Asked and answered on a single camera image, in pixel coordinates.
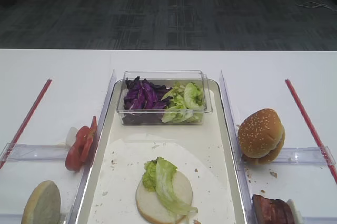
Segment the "left red tape strip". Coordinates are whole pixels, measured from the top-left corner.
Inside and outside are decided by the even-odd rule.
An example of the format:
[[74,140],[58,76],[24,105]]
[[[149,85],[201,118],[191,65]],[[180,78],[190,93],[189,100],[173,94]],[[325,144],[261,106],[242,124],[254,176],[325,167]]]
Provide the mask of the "left red tape strip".
[[31,106],[29,112],[27,113],[26,117],[24,118],[22,124],[18,128],[16,134],[14,135],[12,141],[7,144],[7,146],[4,148],[2,155],[1,155],[1,165],[0,168],[4,166],[6,163],[7,158],[9,157],[9,154],[15,147],[16,143],[18,142],[20,136],[22,135],[23,131],[25,130],[28,122],[30,121],[32,115],[34,114],[36,108],[38,107],[39,103],[41,102],[42,98],[44,97],[46,91],[48,90],[50,84],[52,82],[52,79],[48,79],[46,83],[44,84],[43,88],[41,89],[39,95],[37,96],[36,100],[34,101],[33,105]]

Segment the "stack of tomato slices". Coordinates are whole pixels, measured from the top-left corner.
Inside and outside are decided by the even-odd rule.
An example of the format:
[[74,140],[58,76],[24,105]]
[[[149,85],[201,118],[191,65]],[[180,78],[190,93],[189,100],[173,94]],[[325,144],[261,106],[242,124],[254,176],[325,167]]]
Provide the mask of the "stack of tomato slices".
[[93,116],[91,126],[82,126],[75,136],[75,143],[68,151],[65,167],[70,171],[79,171],[86,162],[97,131],[96,116]]

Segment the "right clear acrylic divider rail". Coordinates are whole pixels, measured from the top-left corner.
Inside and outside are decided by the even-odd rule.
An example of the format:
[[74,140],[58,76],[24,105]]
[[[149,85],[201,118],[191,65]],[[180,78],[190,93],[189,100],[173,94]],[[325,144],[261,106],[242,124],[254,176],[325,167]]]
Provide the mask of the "right clear acrylic divider rail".
[[247,175],[245,172],[245,165],[242,161],[242,151],[240,149],[237,133],[236,133],[236,125],[235,120],[233,119],[233,113],[231,108],[231,102],[229,99],[226,80],[224,78],[223,72],[220,72],[220,88],[222,94],[222,102],[225,111],[226,124],[229,133],[232,157],[235,166],[235,174],[237,183],[239,186],[239,193],[241,198],[241,205],[244,213],[244,221],[245,223],[256,223],[256,216],[252,205],[252,197],[249,190],[249,185],[247,181]]

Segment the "green lettuce pieces in container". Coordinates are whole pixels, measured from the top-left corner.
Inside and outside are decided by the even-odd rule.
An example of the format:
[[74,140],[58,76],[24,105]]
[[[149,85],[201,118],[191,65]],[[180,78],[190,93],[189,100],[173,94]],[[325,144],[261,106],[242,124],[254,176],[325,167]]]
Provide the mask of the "green lettuce pieces in container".
[[163,123],[201,123],[205,104],[203,90],[196,83],[175,82],[162,101],[168,101],[166,109],[170,111],[162,116]]

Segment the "white block behind tomatoes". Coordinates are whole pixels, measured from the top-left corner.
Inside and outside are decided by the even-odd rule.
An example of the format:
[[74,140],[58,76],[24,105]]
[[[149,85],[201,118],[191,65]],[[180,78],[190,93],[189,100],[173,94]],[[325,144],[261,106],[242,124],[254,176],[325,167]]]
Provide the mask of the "white block behind tomatoes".
[[76,134],[78,129],[75,127],[71,127],[65,140],[65,144],[70,148],[76,141]]

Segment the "shredded purple cabbage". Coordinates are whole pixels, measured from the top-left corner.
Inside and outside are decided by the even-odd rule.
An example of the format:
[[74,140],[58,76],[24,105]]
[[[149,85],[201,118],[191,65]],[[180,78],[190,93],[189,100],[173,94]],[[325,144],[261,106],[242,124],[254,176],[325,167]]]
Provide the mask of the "shredded purple cabbage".
[[[157,85],[147,79],[125,80],[128,92],[124,97],[124,109],[126,110],[164,110],[168,101],[162,101],[162,97],[171,89],[165,85]],[[126,125],[131,124],[159,124],[162,113],[127,113],[122,118]]]

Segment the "upright bun half left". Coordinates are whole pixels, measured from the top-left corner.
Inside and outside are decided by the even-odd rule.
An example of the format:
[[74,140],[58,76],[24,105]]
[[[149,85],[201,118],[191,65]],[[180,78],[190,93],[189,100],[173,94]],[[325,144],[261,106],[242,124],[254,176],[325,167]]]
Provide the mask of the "upright bun half left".
[[22,215],[22,224],[58,223],[61,215],[60,190],[52,180],[41,182],[31,193]]

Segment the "sesame seed burger bun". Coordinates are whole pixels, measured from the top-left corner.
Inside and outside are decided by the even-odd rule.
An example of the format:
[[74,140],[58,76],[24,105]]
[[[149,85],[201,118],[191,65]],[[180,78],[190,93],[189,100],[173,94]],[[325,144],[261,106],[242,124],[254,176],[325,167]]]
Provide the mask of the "sesame seed burger bun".
[[283,148],[285,128],[274,109],[261,109],[241,123],[237,138],[245,160],[268,164]]

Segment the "stack of sliced meat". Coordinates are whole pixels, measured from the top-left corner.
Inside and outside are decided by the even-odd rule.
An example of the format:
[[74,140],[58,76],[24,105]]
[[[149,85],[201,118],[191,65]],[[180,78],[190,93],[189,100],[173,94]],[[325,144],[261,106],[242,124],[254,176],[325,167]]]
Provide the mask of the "stack of sliced meat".
[[268,199],[261,195],[252,196],[253,207],[259,224],[295,224],[290,206],[281,199]]

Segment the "clear acrylic holder upper left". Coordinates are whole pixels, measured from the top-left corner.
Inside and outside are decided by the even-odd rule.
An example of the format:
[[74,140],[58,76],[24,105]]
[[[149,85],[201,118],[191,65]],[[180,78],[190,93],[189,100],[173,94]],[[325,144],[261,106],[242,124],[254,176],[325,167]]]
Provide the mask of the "clear acrylic holder upper left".
[[8,143],[1,153],[1,161],[65,161],[66,145],[28,145]]

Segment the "clear acrylic holder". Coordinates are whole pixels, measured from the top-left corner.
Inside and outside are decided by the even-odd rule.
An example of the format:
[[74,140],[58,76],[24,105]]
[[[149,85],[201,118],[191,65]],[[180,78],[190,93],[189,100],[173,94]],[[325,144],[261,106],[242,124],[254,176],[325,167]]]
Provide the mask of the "clear acrylic holder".
[[335,165],[328,147],[283,148],[272,164]]
[[66,145],[28,145],[8,143],[1,153],[1,161],[65,161]]

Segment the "right red tape strip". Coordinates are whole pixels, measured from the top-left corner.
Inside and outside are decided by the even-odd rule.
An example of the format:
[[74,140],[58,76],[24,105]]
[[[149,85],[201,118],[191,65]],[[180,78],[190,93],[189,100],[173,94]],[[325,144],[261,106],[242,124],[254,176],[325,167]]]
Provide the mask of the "right red tape strip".
[[330,170],[330,173],[334,179],[334,181],[336,182],[336,168],[335,168],[335,164],[333,163],[333,160],[332,160],[332,155],[331,154],[328,154],[328,151],[327,151],[327,147],[324,146],[323,142],[321,141],[309,115],[307,114],[295,88],[293,87],[291,81],[289,79],[285,79],[285,83],[290,91],[290,93],[292,94],[292,97],[294,99],[294,101],[296,102],[315,142],[316,142],[316,145],[318,146],[318,148],[321,150],[321,153],[324,157],[324,159],[326,160],[326,163],[328,165],[328,168]]

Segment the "left clear acrylic divider rail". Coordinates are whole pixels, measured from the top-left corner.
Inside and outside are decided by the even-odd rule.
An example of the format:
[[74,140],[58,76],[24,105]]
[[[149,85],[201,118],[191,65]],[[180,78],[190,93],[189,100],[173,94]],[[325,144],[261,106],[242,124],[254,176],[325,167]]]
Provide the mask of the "left clear acrylic divider rail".
[[91,171],[92,171],[92,165],[93,165],[93,162],[94,162],[94,159],[95,159],[97,147],[98,147],[99,142],[100,142],[101,133],[102,133],[102,129],[103,129],[103,126],[104,126],[104,123],[105,123],[106,115],[108,113],[108,108],[109,108],[109,105],[110,105],[111,96],[112,96],[112,93],[113,93],[113,88],[114,88],[115,82],[116,82],[116,73],[115,73],[115,70],[113,69],[111,79],[110,79],[110,82],[109,82],[109,85],[108,85],[106,97],[105,97],[105,100],[104,100],[104,104],[102,106],[100,118],[98,120],[97,131],[94,134],[93,143],[92,143],[92,146],[91,146],[90,151],[89,151],[88,161],[86,162],[86,164],[84,166],[84,171],[83,171],[83,174],[82,174],[80,185],[79,185],[78,190],[77,190],[75,201],[74,201],[74,204],[72,205],[72,208],[71,208],[69,214],[67,215],[67,219],[66,219],[65,223],[78,223],[80,210],[81,210],[83,200],[84,200],[84,196],[85,196],[85,193],[86,193],[86,189],[87,189],[87,186],[88,186],[88,181],[89,181],[90,174],[91,174]]

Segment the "bottom bun slice on tray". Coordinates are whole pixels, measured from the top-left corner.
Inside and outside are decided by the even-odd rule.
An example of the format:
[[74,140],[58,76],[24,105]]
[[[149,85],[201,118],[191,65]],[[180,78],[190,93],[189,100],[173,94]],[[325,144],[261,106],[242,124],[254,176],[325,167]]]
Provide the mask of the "bottom bun slice on tray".
[[[188,178],[177,171],[173,176],[173,191],[185,203],[191,205],[193,200],[193,191]],[[179,223],[185,216],[176,215],[169,212],[160,202],[155,191],[148,191],[143,185],[143,179],[140,180],[136,194],[136,206],[139,213],[150,223],[168,224]]]

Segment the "clear acrylic holder upper right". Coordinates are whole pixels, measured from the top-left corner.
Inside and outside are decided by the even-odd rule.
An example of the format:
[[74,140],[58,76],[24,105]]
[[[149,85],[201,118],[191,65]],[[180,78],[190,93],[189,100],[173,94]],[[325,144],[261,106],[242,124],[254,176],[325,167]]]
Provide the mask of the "clear acrylic holder upper right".
[[283,148],[272,164],[335,165],[328,147]]

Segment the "clear acrylic divider rail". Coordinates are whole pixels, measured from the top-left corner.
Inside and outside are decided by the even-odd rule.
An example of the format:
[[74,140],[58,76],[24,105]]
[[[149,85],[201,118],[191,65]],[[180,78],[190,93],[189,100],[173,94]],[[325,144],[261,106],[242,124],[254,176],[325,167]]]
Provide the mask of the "clear acrylic divider rail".
[[239,193],[241,198],[241,205],[244,213],[244,221],[245,223],[256,223],[256,216],[252,205],[252,197],[249,190],[249,185],[247,181],[247,175],[245,172],[245,165],[242,161],[242,151],[240,149],[237,133],[236,133],[236,125],[235,120],[233,119],[233,113],[231,108],[231,102],[229,99],[226,80],[224,78],[223,72],[220,72],[220,88],[222,94],[222,102],[225,111],[226,124],[229,133],[232,157],[235,166],[235,174],[237,183],[239,186]]
[[90,174],[91,174],[91,171],[92,171],[92,165],[93,165],[93,162],[94,162],[94,159],[95,159],[97,147],[98,147],[99,142],[100,142],[101,133],[102,133],[102,129],[103,129],[103,126],[104,126],[104,123],[105,123],[106,115],[108,113],[108,108],[109,108],[109,105],[110,105],[111,96],[112,96],[112,93],[113,93],[113,88],[114,88],[115,82],[116,82],[116,73],[115,73],[115,70],[113,69],[111,79],[110,79],[110,82],[109,82],[109,85],[108,85],[106,97],[105,97],[105,100],[104,100],[104,104],[102,106],[100,118],[98,120],[97,131],[94,134],[93,143],[92,143],[92,146],[91,146],[90,151],[89,151],[88,161],[86,162],[86,164],[84,166],[84,171],[83,171],[83,174],[82,174],[80,185],[79,185],[78,190],[77,190],[75,201],[74,201],[74,204],[72,205],[72,208],[71,208],[69,214],[67,215],[67,219],[66,219],[65,223],[78,223],[80,210],[81,210],[83,200],[84,200],[84,196],[85,196],[85,193],[86,193],[86,189],[87,189],[87,186],[88,186],[88,181],[89,181]]

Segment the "green lettuce leaf on bun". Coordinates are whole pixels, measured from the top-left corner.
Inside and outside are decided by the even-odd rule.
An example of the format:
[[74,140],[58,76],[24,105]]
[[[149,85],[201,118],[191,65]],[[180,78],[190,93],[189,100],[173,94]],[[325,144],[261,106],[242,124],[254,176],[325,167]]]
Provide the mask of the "green lettuce leaf on bun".
[[175,194],[173,176],[177,173],[177,167],[174,164],[163,157],[157,157],[144,163],[144,169],[143,186],[149,192],[156,192],[159,201],[167,210],[183,216],[198,212],[197,207],[190,206]]

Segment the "red tape strip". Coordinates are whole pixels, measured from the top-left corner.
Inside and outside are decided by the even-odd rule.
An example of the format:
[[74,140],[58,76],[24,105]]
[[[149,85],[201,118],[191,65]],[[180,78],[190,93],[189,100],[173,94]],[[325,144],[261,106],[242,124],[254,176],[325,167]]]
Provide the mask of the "red tape strip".
[[323,142],[321,141],[309,115],[307,114],[295,88],[293,87],[291,81],[289,79],[285,79],[285,83],[290,91],[290,93],[292,94],[292,97],[294,99],[294,101],[296,102],[315,142],[316,142],[316,145],[318,146],[318,148],[321,150],[321,153],[324,157],[324,159],[326,160],[326,163],[328,165],[328,168],[330,170],[330,173],[334,179],[334,181],[336,182],[336,168],[335,168],[335,164],[333,163],[333,160],[332,160],[332,155],[331,154],[328,154],[328,151],[327,151],[327,147],[324,146]]
[[4,166],[6,163],[7,158],[9,157],[9,154],[15,147],[16,143],[18,142],[20,136],[22,135],[23,131],[25,130],[28,122],[30,121],[32,115],[34,114],[36,108],[38,107],[39,103],[41,102],[42,98],[44,97],[46,91],[48,90],[50,84],[52,82],[52,79],[48,79],[46,83],[44,84],[43,88],[41,89],[39,95],[37,96],[36,100],[34,101],[33,105],[31,106],[29,112],[27,113],[26,117],[24,118],[22,124],[18,128],[16,134],[14,135],[12,141],[7,144],[7,146],[4,148],[2,155],[1,155],[1,165],[0,168]]

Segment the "white block behind meat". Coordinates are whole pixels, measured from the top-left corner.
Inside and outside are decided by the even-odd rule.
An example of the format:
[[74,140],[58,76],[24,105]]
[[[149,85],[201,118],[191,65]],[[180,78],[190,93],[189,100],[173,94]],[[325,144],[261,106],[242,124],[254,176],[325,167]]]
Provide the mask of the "white block behind meat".
[[303,217],[302,217],[301,213],[297,210],[294,201],[292,199],[289,199],[286,203],[289,205],[289,207],[292,211],[294,223],[295,224],[304,224]]

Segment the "clear plastic salad container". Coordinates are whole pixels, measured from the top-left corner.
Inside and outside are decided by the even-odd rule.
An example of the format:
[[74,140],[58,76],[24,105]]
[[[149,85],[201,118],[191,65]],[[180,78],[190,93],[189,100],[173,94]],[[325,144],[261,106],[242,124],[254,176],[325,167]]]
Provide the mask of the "clear plastic salad container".
[[116,108],[124,125],[201,124],[213,111],[200,70],[126,71]]

